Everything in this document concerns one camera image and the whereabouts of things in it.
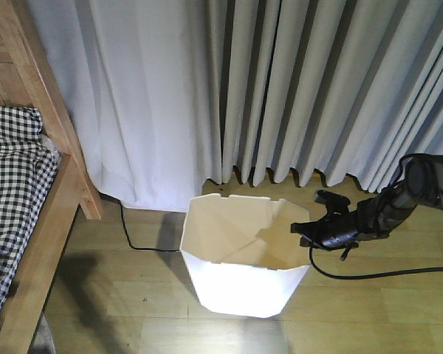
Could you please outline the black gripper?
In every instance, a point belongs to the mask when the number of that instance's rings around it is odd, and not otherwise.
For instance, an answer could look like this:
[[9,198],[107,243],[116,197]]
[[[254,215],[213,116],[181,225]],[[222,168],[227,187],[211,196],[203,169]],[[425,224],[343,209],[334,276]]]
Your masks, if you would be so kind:
[[323,204],[326,214],[319,220],[291,224],[290,232],[301,236],[300,246],[324,251],[357,248],[356,213],[349,210],[349,202],[326,201]]

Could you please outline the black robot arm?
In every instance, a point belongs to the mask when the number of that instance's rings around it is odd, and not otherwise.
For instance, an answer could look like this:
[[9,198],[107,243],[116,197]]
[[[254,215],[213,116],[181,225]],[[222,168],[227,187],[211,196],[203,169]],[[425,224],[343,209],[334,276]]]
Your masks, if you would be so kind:
[[319,220],[292,223],[304,247],[333,251],[351,249],[362,241],[379,240],[402,224],[418,205],[443,210],[443,155],[413,153],[399,160],[399,175],[378,195],[357,203],[326,190],[315,201],[326,207]]

